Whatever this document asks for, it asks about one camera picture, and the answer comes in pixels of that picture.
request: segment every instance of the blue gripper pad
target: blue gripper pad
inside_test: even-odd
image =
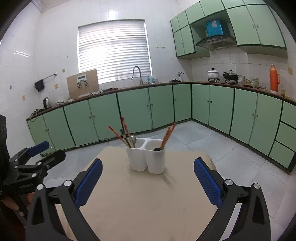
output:
[[[80,208],[86,204],[92,190],[94,189],[96,183],[98,182],[101,174],[103,172],[103,164],[100,159],[95,160],[95,164],[88,171],[75,193],[75,206]]]
[[[219,208],[223,202],[220,187],[199,158],[194,161],[193,168],[211,204]]]
[[[34,147],[31,147],[29,152],[28,152],[28,155],[29,156],[36,156],[38,155],[39,153],[47,150],[49,148],[49,142],[47,141],[44,141]]]

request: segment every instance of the wooden countertop edge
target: wooden countertop edge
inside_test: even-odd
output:
[[[113,93],[119,93],[119,92],[122,92],[122,91],[142,89],[142,88],[165,86],[165,85],[181,85],[181,84],[201,84],[201,85],[217,85],[217,86],[224,86],[224,87],[232,87],[232,88],[236,88],[236,89],[242,89],[242,90],[247,90],[247,91],[253,91],[253,92],[256,92],[256,93],[266,94],[266,95],[281,99],[283,101],[286,101],[286,102],[288,102],[290,104],[296,105],[296,100],[294,100],[292,98],[282,97],[279,94],[274,94],[274,93],[271,93],[269,91],[265,91],[265,90],[261,90],[261,89],[249,88],[249,87],[244,87],[244,86],[241,86],[241,85],[224,84],[224,83],[213,83],[213,82],[205,82],[205,81],[186,81],[186,82],[163,82],[163,83],[150,84],[150,85],[138,85],[138,86],[132,86],[132,87],[125,87],[125,88],[121,88],[121,89],[118,89],[118,90],[112,90],[112,91],[108,91],[108,92],[104,92],[104,93],[99,93],[97,95],[86,96],[86,97],[74,100],[72,102],[65,102],[65,103],[63,103],[61,105],[45,109],[44,111],[39,112],[37,114],[37,116],[43,115],[43,114],[45,114],[47,112],[59,109],[61,107],[64,107],[64,106],[67,106],[67,105],[70,105],[70,104],[74,104],[74,103],[77,103],[77,102],[80,102],[80,101],[83,101],[83,100],[96,98],[96,97],[99,97],[99,96],[104,96],[104,95],[113,94]]]

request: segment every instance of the table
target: table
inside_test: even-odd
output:
[[[217,210],[195,176],[198,157],[216,170],[203,152],[167,151],[165,171],[157,175],[132,170],[124,148],[106,147],[96,157],[103,173],[80,211],[101,241],[196,241]],[[76,240],[56,206],[67,236]]]

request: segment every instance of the floor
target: floor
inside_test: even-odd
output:
[[[162,139],[165,129],[138,135]],[[120,140],[113,140],[66,152],[66,160],[49,170],[44,179],[47,187],[73,179],[106,146],[123,147]],[[167,150],[207,153],[214,161],[218,172],[238,185],[250,186],[259,183],[262,187],[271,223],[271,240],[277,240],[296,212],[296,169],[291,175],[258,156],[235,141],[193,121],[178,124],[166,144]],[[238,215],[236,207],[233,218],[221,240],[227,238]]]

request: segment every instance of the window blinds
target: window blinds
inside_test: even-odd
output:
[[[142,76],[151,75],[144,21],[119,20],[79,27],[78,62],[80,73],[97,69],[99,84],[131,78],[135,65]]]

